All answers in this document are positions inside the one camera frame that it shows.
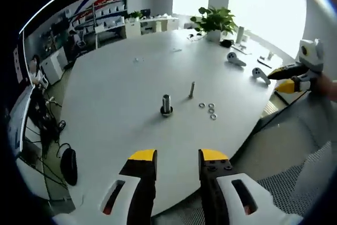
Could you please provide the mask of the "person's right hand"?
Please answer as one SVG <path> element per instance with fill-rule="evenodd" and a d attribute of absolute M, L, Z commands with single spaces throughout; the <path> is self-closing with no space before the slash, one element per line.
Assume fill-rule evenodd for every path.
<path fill-rule="evenodd" d="M 336 80 L 331 80 L 323 73 L 313 82 L 311 90 L 327 96 L 331 101 L 336 101 Z"/>

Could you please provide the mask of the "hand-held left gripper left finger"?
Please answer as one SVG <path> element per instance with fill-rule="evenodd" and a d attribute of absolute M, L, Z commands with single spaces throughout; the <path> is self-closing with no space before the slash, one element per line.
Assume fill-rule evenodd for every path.
<path fill-rule="evenodd" d="M 104 224 L 151 224 L 156 176 L 155 149 L 139 150 L 132 154 L 100 203 Z"/>

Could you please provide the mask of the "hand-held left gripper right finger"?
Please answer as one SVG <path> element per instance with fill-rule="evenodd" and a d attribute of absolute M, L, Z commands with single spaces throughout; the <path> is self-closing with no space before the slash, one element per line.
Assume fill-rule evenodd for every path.
<path fill-rule="evenodd" d="M 199 178 L 206 224 L 279 224 L 272 195 L 220 151 L 199 150 Z"/>

